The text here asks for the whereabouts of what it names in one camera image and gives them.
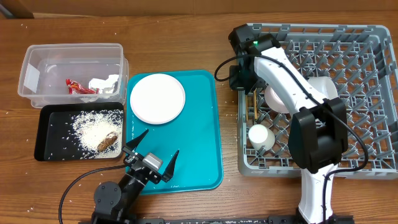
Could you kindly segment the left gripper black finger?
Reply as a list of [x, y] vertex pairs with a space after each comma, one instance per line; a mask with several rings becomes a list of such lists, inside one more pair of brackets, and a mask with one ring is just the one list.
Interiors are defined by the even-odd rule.
[[139, 145], [139, 143], [145, 138], [146, 134], [149, 132], [149, 130], [145, 130], [141, 135], [138, 137], [132, 139], [131, 141], [126, 143], [126, 147], [129, 149], [136, 149], [136, 147]]
[[172, 179], [172, 177], [174, 176], [174, 170], [175, 170], [175, 163], [177, 160], [179, 154], [179, 150], [177, 150], [175, 152], [175, 154], [173, 155], [172, 159], [170, 160], [169, 164], [167, 165], [164, 173], [162, 174], [162, 181], [164, 182], [168, 182]]

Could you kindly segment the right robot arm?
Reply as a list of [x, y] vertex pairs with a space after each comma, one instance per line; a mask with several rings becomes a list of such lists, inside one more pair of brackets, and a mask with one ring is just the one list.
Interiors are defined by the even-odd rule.
[[302, 171], [298, 212], [306, 223], [328, 223], [331, 187], [327, 184], [348, 148], [346, 108], [339, 98], [329, 100], [309, 84], [290, 63], [272, 34], [247, 24], [233, 29], [228, 40], [238, 63], [229, 70], [232, 89], [253, 91], [268, 84], [291, 115], [288, 148]]

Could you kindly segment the large white plate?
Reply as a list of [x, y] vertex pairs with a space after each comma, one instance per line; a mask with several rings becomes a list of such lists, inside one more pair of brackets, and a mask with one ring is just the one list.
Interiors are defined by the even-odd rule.
[[147, 124], [165, 124], [185, 106], [185, 90], [173, 76], [155, 73], [140, 79], [130, 94], [134, 115]]

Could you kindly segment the grey bowl with rice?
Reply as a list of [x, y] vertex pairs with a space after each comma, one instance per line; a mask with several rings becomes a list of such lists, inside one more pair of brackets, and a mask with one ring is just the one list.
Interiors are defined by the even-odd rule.
[[310, 77], [308, 82], [317, 91], [323, 93], [329, 100], [338, 97], [336, 86], [330, 77]]

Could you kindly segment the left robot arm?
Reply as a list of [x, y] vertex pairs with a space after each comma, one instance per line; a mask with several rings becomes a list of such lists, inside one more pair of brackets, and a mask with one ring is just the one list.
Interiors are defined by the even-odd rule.
[[168, 182], [174, 176], [175, 163], [179, 152], [176, 151], [163, 174], [159, 173], [162, 160], [152, 153], [146, 156], [136, 152], [139, 143], [148, 131], [126, 143], [122, 150], [126, 153], [124, 165], [129, 170], [118, 182], [100, 184], [94, 192], [95, 210], [92, 223], [135, 223], [136, 218], [130, 209], [144, 187], [152, 182]]

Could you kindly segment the red snack wrapper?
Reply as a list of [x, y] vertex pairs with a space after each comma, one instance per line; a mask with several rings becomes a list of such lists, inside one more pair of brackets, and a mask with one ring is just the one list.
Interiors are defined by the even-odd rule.
[[71, 80], [71, 79], [66, 79], [65, 83], [68, 87], [68, 93], [70, 95], [73, 95], [73, 94], [97, 94], [99, 92], [98, 89], [85, 88], [80, 83], [78, 83], [74, 80]]

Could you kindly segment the small pink bowl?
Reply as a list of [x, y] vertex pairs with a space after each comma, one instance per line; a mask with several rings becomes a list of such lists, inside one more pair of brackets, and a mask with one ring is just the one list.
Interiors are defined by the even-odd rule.
[[270, 85], [264, 92], [264, 98], [270, 109], [283, 114], [289, 114], [289, 103], [291, 100], [285, 88], [273, 88]]

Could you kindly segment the white paper cup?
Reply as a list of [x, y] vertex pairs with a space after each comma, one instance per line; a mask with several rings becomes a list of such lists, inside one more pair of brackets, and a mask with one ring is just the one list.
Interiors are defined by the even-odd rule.
[[261, 124], [255, 124], [249, 129], [248, 138], [255, 150], [259, 150], [261, 147], [268, 150], [275, 144], [274, 133]]

